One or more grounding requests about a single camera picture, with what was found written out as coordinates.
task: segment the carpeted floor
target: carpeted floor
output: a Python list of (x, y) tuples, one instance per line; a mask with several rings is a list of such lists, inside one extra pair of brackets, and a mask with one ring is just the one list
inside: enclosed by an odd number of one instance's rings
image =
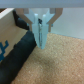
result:
[(12, 84), (84, 84), (84, 40), (49, 33)]

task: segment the beige carpet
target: beige carpet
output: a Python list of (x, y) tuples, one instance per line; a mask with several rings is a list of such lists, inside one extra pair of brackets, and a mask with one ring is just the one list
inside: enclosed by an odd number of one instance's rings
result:
[(12, 84), (84, 84), (84, 40), (49, 33)]

